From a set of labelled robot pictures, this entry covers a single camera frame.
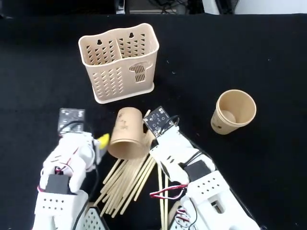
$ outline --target black wire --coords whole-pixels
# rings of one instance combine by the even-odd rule
[[[189,226],[189,228],[188,228],[188,230],[190,230],[190,228],[196,223],[196,221],[197,221],[197,209],[196,209],[196,207],[195,207],[195,204],[193,203],[193,201],[191,200],[191,198],[190,198],[190,201],[191,201],[191,203],[193,204],[193,207],[194,207],[194,210],[195,210],[195,213],[196,213],[196,218],[195,218],[195,220],[193,221],[193,223],[191,223],[191,225]]]
[[[193,161],[194,159],[196,159],[200,155],[202,155],[202,151],[201,150],[197,151],[193,156],[191,156],[190,159],[188,159],[185,163],[183,163],[182,167],[186,167],[191,161]]]
[[[96,182],[95,182],[95,185],[94,185],[93,189],[91,190],[90,195],[88,196],[85,204],[83,205],[81,211],[79,212],[79,214],[78,214],[78,216],[76,218],[76,221],[75,221],[75,223],[74,223],[74,225],[72,227],[72,230],[76,230],[76,227],[78,225],[79,219],[82,216],[84,210],[86,209],[87,204],[93,198],[94,193],[95,193],[95,191],[96,191],[96,189],[98,187],[98,184],[99,184],[99,171],[98,171],[98,167],[97,167],[97,158],[96,158],[97,157],[97,153],[96,153],[94,144],[93,144],[93,148],[94,148],[94,157],[95,157],[95,161],[94,161],[93,165],[95,166],[95,171],[96,171]]]
[[[67,126],[70,126],[71,124],[84,124],[84,125],[87,125],[88,128],[89,128],[90,133],[93,135],[92,127],[88,123],[86,123],[85,121],[80,121],[80,120],[73,120],[73,121],[68,122],[62,128],[60,128],[58,130],[58,134],[61,135],[61,132],[63,131],[63,129],[65,129]]]
[[[160,135],[162,135],[162,131],[163,129],[165,128],[165,126],[168,124],[169,121],[173,121],[175,118],[177,118],[177,121],[175,122],[175,125],[177,126],[179,124],[179,116],[178,115],[175,115],[175,116],[171,116],[169,117],[165,123],[162,125],[161,129],[160,129]]]

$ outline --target perforated white panel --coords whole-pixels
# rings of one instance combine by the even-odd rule
[[[35,214],[56,216],[64,213],[72,216],[76,199],[76,195],[38,193]]]
[[[193,198],[196,205],[204,200],[228,190],[229,185],[219,171],[214,171],[188,186],[187,196]]]
[[[86,213],[83,230],[106,230],[95,208]]]

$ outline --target yellow object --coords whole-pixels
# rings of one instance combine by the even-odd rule
[[[108,133],[104,134],[102,137],[97,139],[100,142],[99,149],[104,149],[110,141],[110,135]]]

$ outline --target electronic cable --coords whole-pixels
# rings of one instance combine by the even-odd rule
[[[197,209],[196,209],[196,207],[195,207],[195,204],[193,203],[193,201],[192,201],[192,199],[190,198],[190,201],[191,201],[191,203],[192,203],[192,205],[193,205],[193,207],[194,207],[194,210],[195,210],[195,214],[196,214],[196,218],[195,218],[195,220],[190,224],[190,226],[189,226],[189,228],[188,228],[188,230],[190,230],[191,229],[191,227],[196,223],[196,221],[197,221]]]

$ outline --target brown paper cup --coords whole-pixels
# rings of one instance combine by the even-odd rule
[[[218,134],[228,134],[249,124],[256,115],[253,98],[241,90],[228,90],[219,97],[211,126]]]
[[[109,153],[119,159],[141,158],[149,152],[145,142],[140,110],[132,107],[122,108],[116,118]]]

